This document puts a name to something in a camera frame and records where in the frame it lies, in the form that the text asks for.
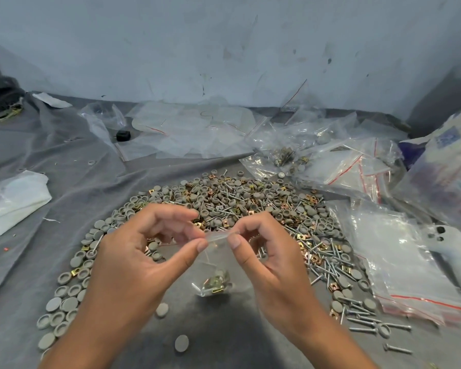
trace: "person's right hand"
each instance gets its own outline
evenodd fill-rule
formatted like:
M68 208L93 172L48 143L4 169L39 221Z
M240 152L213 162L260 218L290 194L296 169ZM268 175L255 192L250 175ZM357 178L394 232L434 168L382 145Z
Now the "person's right hand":
M253 284L259 309L287 339L300 344L312 329L314 310L323 310L313 294L299 245L268 212L243 217L233 229L240 235L227 240ZM262 263L256 253L263 245L268 259Z

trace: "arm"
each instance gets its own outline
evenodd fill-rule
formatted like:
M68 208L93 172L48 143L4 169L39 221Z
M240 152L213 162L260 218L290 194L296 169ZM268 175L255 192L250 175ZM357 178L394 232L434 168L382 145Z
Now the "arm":
M299 246L268 212L243 217L233 229L242 235L230 235L229 245L253 284L259 309L315 368L377 367L322 308L310 286ZM256 257L262 245L268 253L264 263ZM341 351L333 347L333 341Z
M134 337L176 279L208 245L191 223L197 212L172 204L149 204L104 237L86 296L67 333L39 369L104 369ZM165 263L145 256L147 238L174 238L185 245Z

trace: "wall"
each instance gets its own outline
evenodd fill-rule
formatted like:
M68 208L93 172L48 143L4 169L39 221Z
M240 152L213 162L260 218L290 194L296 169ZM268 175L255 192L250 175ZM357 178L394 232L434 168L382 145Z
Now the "wall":
M26 90L246 106L308 79L318 105L407 119L461 79L461 0L0 0L0 68Z

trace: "gray fabric surface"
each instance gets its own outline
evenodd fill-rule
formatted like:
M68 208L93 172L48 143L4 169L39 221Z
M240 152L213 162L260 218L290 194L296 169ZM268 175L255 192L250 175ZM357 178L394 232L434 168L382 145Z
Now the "gray fabric surface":
M89 102L64 99L77 109ZM126 113L131 105L120 104L120 108ZM107 217L139 190L171 186L214 168L230 173L243 169L236 159L146 157L123 164L75 114L76 109L54 110L28 97L20 116L0 124L0 180L19 168L45 172L53 196L49 204L0 236L0 368L37 366L41 355L37 342L46 331L38 331L36 321L53 297L57 276L70 269L69 260L94 221ZM90 160L96 161L92 167ZM202 299L193 294L190 284L191 269L166 293L164 301L170 306L166 318L151 319L113 367L311 367L260 316L252 290ZM331 298L324 285L315 289L327 307ZM391 316L382 319L407 322ZM461 325L438 329L424 321L410 323L411 334L393 331L389 343L412 349L413 357L385 353L379 337L361 333L354 337L382 368L423 367L430 361L440 368L461 368ZM190 338L183 355L173 348L180 334Z

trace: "pile of hardware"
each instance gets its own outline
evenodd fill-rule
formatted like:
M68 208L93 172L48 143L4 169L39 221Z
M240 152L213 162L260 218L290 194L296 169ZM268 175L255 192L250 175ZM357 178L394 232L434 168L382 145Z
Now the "pile of hardware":
M46 305L47 314L37 321L38 329L53 329L41 338L38 347L43 355L68 329L77 314L90 278L90 270L97 255L97 248L105 234L119 228L148 203L179 204L199 212L195 225L205 232L225 231L234 226L240 217L267 211L283 225L296 240L304 256L304 264L316 278L311 285L325 281L332 294L330 316L343 323L344 317L352 323L369 326L370 329L350 328L352 332L379 334L387 339L390 328L411 330L410 326L383 323L375 319L376 303L372 299L362 302L353 298L351 289L358 285L362 291L369 291L370 284L361 271L356 269L359 259L353 259L352 249L344 240L338 223L329 216L324 197L317 191L310 194L298 193L293 186L282 179L263 181L244 177L239 171L237 177L217 175L217 171L203 173L201 178L183 180L178 186L154 186L148 193L138 192L127 203L114 210L110 217L98 220L80 241L81 248L70 261L71 270L60 274L59 287ZM157 249L158 239L148 239L145 254L156 262L165 261ZM257 256L265 259L266 249L260 248ZM201 296L225 292L230 284L227 270L217 270L198 288ZM404 353L411 351L384 345L386 350Z

